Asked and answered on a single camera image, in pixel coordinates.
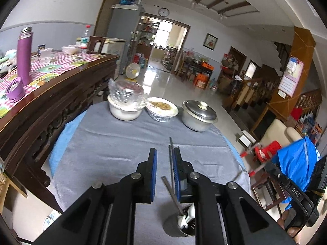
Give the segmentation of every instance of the metal cup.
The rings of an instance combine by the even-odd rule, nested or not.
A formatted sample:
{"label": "metal cup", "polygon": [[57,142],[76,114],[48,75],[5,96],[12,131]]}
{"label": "metal cup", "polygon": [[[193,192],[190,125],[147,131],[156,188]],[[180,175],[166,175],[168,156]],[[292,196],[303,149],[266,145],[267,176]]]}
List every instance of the metal cup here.
{"label": "metal cup", "polygon": [[[190,205],[183,209],[185,215]],[[195,236],[195,219],[188,222],[188,228],[183,227],[182,229],[178,226],[178,213],[169,216],[163,225],[163,229],[167,235],[171,237],[189,237]]]}

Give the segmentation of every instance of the gray tablecloth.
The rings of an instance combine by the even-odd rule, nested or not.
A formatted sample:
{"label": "gray tablecloth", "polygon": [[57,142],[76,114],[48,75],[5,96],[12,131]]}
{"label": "gray tablecloth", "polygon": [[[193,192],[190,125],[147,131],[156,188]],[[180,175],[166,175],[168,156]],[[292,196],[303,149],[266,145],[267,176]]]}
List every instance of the gray tablecloth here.
{"label": "gray tablecloth", "polygon": [[136,205],[134,244],[194,244],[194,237],[172,238],[162,229],[164,220],[176,212],[161,182],[162,175],[171,178],[170,136],[195,171],[221,184],[234,180],[250,192],[249,175],[216,127],[198,133],[182,123],[181,115],[157,122],[145,110],[134,121],[120,121],[111,115],[108,103],[101,102],[88,109],[53,177],[60,207],[66,210],[95,181],[108,185],[135,172],[154,147],[158,151],[155,198],[152,204]]}

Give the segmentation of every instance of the framed picture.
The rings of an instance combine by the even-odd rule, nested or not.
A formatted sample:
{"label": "framed picture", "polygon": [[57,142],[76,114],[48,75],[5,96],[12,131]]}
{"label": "framed picture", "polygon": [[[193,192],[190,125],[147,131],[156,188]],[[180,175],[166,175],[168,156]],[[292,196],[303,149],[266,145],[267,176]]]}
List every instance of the framed picture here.
{"label": "framed picture", "polygon": [[212,36],[211,34],[207,33],[207,36],[205,37],[203,46],[207,47],[211,50],[214,50],[216,43],[217,43],[218,38],[215,36]]}

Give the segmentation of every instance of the doorway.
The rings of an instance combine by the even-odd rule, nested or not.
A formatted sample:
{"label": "doorway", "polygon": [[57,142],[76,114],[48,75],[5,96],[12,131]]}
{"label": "doorway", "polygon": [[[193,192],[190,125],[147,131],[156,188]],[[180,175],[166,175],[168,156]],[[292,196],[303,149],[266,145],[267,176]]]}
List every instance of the doorway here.
{"label": "doorway", "polygon": [[119,3],[120,0],[103,0],[98,18],[94,28],[94,36],[106,37],[109,22],[112,16],[112,5]]}
{"label": "doorway", "polygon": [[246,56],[243,53],[241,53],[240,51],[238,51],[237,49],[235,49],[234,47],[230,48],[228,54],[233,55],[234,58],[238,62],[238,70],[235,71],[235,74],[234,74],[234,75],[238,75],[240,73],[240,71],[242,70],[242,68],[243,68],[243,65],[244,65],[245,60],[246,60]]}
{"label": "doorway", "polygon": [[145,14],[137,53],[148,59],[147,66],[171,72],[180,57],[190,26]]}

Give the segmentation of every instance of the purple thermos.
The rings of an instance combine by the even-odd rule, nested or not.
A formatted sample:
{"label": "purple thermos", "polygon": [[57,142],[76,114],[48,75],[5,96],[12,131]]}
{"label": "purple thermos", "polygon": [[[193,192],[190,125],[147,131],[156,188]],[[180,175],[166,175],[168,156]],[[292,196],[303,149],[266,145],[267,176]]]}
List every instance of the purple thermos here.
{"label": "purple thermos", "polygon": [[17,43],[17,73],[24,86],[32,82],[31,51],[32,51],[32,27],[22,29]]}

